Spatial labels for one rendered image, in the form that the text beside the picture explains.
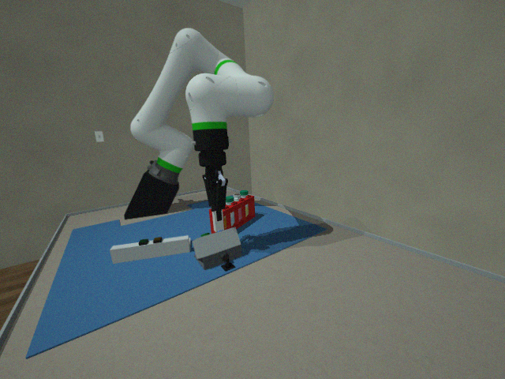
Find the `blue flat mat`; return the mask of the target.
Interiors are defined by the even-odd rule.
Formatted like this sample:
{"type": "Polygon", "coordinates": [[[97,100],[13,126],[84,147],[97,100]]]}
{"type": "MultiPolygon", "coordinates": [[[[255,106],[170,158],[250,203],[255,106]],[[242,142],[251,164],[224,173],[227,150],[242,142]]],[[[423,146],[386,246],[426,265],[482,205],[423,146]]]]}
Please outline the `blue flat mat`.
{"type": "Polygon", "coordinates": [[[237,229],[241,257],[204,270],[192,241],[211,234],[208,201],[192,210],[121,226],[119,220],[73,229],[36,326],[27,358],[48,351],[250,265],[327,228],[255,202],[237,229]],[[188,235],[190,252],[113,264],[112,246],[188,235]]]}

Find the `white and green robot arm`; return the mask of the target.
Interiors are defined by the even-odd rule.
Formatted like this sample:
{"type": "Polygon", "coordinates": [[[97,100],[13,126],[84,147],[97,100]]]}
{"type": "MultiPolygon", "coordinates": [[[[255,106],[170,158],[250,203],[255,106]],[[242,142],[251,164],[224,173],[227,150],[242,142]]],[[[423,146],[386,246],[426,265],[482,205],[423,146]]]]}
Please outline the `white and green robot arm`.
{"type": "Polygon", "coordinates": [[[223,152],[232,143],[227,136],[226,119],[260,117],[270,110],[273,100],[268,81],[247,74],[197,30],[184,28],[175,36],[163,71],[130,129],[139,142],[160,152],[158,160],[150,161],[148,173],[177,185],[193,147],[200,153],[223,152]],[[166,119],[196,71],[202,73],[190,80],[185,91],[193,125],[192,140],[168,126],[166,119]]]}

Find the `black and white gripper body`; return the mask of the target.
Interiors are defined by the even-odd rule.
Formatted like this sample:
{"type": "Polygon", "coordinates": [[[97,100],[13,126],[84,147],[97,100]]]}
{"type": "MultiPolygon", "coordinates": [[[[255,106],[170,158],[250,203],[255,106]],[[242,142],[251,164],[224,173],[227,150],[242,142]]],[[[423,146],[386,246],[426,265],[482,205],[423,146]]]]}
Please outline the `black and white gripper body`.
{"type": "Polygon", "coordinates": [[[213,186],[217,185],[219,180],[218,171],[221,171],[223,175],[222,165],[226,164],[226,153],[216,152],[216,153],[199,153],[199,163],[201,167],[205,167],[205,172],[213,175],[213,186]]]}

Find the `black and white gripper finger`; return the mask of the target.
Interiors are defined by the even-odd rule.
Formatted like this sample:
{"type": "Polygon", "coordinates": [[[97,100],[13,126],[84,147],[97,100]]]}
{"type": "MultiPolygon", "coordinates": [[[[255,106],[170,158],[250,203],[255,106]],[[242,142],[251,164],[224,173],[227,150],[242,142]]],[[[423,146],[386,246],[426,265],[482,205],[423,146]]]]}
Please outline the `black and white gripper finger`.
{"type": "Polygon", "coordinates": [[[212,173],[208,174],[208,178],[210,179],[210,187],[212,188],[213,209],[211,211],[213,212],[214,216],[215,232],[224,230],[223,209],[226,207],[226,186],[228,183],[228,179],[223,177],[221,171],[218,171],[218,173],[219,180],[215,186],[213,186],[212,173]]]}
{"type": "MultiPolygon", "coordinates": [[[[208,178],[208,174],[209,174],[208,172],[203,174],[203,180],[204,180],[204,184],[205,184],[205,188],[206,188],[206,192],[207,192],[207,196],[208,196],[209,206],[211,206],[211,209],[213,209],[212,188],[210,187],[210,179],[208,178]]],[[[213,218],[213,226],[214,226],[214,230],[215,230],[213,212],[212,212],[212,218],[213,218]]]]}

